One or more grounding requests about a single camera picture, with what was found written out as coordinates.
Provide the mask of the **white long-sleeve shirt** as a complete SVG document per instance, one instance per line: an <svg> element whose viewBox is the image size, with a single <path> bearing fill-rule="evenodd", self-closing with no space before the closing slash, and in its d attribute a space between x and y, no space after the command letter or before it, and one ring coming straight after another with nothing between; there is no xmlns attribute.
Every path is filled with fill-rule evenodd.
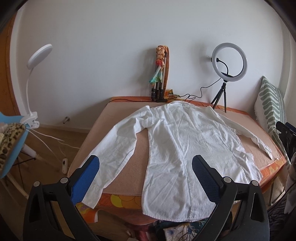
<svg viewBox="0 0 296 241"><path fill-rule="evenodd" d="M201 155L220 175L238 183L260 181L262 174L240 136L250 138L268 157L271 149L242 125L184 101L144 106L117 123L91 151L99 170L82 202L95 208L103 190L132 157L137 134L148 130L149 162L142 189L142 212L155 219L183 222L207 218L215 208L192 169Z"/></svg>

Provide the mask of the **dark clothes pile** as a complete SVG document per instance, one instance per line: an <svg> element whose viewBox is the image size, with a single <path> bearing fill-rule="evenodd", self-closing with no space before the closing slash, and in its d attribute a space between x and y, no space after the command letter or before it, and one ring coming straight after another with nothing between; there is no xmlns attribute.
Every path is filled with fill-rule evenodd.
<svg viewBox="0 0 296 241"><path fill-rule="evenodd" d="M289 160L291 161L293 154L295 153L296 128L288 122L283 124L280 121L278 121L275 126L276 129L280 132L280 140L284 146Z"/></svg>

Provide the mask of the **orange floral bed sheet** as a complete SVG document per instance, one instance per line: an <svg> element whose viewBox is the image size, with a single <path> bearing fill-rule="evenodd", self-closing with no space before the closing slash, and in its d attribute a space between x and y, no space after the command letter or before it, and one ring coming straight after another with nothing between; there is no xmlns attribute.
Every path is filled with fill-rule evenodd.
<svg viewBox="0 0 296 241"><path fill-rule="evenodd" d="M113 97L110 102L151 102L148 97L139 96L124 96ZM116 195L116 194L102 194L95 210L105 210L110 212L126 222L134 225L145 225L152 223L153 218L142 214L142 197L141 195Z"/></svg>

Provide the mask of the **white clip desk lamp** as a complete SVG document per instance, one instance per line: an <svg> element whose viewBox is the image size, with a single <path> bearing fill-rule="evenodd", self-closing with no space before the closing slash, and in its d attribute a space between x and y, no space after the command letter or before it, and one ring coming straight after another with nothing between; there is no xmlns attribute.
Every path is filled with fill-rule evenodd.
<svg viewBox="0 0 296 241"><path fill-rule="evenodd" d="M40 65L52 52L53 45L46 44L37 49L32 56L27 61L27 69L29 70L29 74L26 80L25 87L25 95L26 95L26 105L27 105L27 113L21 118L20 123L24 124L26 127L31 129L37 129L40 126L40 122L38 120L38 112L34 111L30 104L30 97L36 95L36 91L30 91L29 84L33 71Z"/></svg>

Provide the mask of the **black mini tripod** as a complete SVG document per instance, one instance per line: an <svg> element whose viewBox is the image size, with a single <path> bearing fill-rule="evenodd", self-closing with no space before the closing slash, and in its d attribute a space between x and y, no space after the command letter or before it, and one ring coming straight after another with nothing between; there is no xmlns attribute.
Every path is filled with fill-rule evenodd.
<svg viewBox="0 0 296 241"><path fill-rule="evenodd" d="M211 102L212 108L215 109L218 105L218 102L219 102L221 96L223 96L224 97L224 112L225 113L227 113L226 85L227 85L227 81L224 80L220 90L218 91L218 93L216 94L216 96L214 97L214 99Z"/></svg>

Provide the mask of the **green striped pillow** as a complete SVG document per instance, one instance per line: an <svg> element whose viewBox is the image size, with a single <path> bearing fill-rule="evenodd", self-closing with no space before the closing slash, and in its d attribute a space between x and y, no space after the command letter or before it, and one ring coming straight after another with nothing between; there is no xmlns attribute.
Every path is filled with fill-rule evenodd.
<svg viewBox="0 0 296 241"><path fill-rule="evenodd" d="M254 104L256 120L276 143L289 165L290 158L280 140L280 132L276 129L276 123L278 121L284 123L287 120L283 94L265 76L261 80L261 87Z"/></svg>

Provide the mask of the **blue chair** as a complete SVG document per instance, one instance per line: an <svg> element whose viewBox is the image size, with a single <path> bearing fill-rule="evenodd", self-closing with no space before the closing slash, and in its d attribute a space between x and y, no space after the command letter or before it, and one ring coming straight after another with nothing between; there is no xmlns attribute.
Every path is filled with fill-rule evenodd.
<svg viewBox="0 0 296 241"><path fill-rule="evenodd" d="M30 125L23 121L23 116L6 116L1 114L1 130L4 132L4 138L1 141L1 183L5 184L8 179L14 187L26 198L29 194L23 189L23 184L19 184L10 174L13 165L20 166L23 162L18 162L20 152L29 156L28 161L36 160L37 153L25 144L29 133Z"/></svg>

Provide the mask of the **folded tripod with colourful cloth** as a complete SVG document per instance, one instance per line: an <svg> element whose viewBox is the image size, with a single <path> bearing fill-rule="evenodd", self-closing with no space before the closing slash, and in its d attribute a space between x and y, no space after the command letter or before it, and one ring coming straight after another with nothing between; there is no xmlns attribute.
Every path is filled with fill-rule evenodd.
<svg viewBox="0 0 296 241"><path fill-rule="evenodd" d="M152 86L151 100L154 102L167 101L166 88L169 77L170 53L168 46L159 45L156 48L155 72L149 81Z"/></svg>

